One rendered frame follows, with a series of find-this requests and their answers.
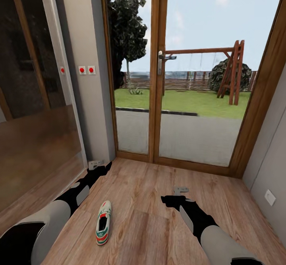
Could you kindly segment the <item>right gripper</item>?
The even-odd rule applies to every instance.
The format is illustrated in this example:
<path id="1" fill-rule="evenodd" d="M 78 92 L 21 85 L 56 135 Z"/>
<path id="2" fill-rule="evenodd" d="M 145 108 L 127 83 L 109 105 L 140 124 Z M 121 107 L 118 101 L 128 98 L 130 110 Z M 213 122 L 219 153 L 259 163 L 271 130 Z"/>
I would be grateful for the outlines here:
<path id="1" fill-rule="evenodd" d="M 174 208 L 176 208 L 176 203 L 181 198 L 186 198 L 186 197 L 185 196 L 165 196 L 165 197 L 161 196 L 162 202 L 166 204 L 167 207 L 174 207 Z"/>

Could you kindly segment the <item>gym shoe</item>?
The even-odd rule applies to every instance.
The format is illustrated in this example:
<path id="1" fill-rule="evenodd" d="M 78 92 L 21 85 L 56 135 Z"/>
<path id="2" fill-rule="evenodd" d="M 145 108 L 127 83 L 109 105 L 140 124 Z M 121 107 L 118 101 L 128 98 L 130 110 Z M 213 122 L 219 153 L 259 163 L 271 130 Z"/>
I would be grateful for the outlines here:
<path id="1" fill-rule="evenodd" d="M 111 210 L 111 202 L 108 200 L 105 201 L 99 209 L 96 226 L 96 238 L 98 246 L 102 246 L 108 241 Z"/>

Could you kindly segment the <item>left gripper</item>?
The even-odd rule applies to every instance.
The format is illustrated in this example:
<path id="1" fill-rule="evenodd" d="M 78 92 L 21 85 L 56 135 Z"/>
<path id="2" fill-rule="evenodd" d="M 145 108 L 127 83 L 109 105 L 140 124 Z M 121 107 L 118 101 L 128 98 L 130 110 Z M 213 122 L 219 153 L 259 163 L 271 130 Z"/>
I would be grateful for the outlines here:
<path id="1" fill-rule="evenodd" d="M 88 163 L 88 166 L 89 166 L 89 163 Z M 106 167 L 100 166 L 94 170 L 89 170 L 89 167 L 88 167 L 88 169 L 87 169 L 88 173 L 86 175 L 93 176 L 95 179 L 95 182 L 96 182 L 100 176 L 106 175 L 107 172 L 110 171 L 111 166 L 112 166 L 112 161 Z"/>

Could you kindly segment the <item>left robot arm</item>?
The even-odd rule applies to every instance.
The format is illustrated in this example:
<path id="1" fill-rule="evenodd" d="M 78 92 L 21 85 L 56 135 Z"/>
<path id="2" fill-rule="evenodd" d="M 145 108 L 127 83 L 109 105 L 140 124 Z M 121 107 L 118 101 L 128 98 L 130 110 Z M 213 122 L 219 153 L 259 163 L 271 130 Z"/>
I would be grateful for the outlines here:
<path id="1" fill-rule="evenodd" d="M 112 161 L 89 161 L 85 178 L 71 185 L 61 196 L 43 209 L 22 219 L 0 238 L 0 265 L 40 265 L 64 225 L 87 198 L 90 188 L 106 175 Z"/>

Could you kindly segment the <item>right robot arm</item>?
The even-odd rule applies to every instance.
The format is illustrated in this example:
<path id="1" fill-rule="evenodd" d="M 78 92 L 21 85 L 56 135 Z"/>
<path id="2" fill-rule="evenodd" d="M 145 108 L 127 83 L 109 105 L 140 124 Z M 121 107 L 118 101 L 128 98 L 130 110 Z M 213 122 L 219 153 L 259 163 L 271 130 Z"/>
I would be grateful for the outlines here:
<path id="1" fill-rule="evenodd" d="M 194 200 L 181 196 L 186 186 L 174 186 L 173 196 L 161 196 L 167 207 L 179 212 L 192 234 L 197 237 L 211 265 L 265 265 L 252 252 L 241 246 L 207 215 Z"/>

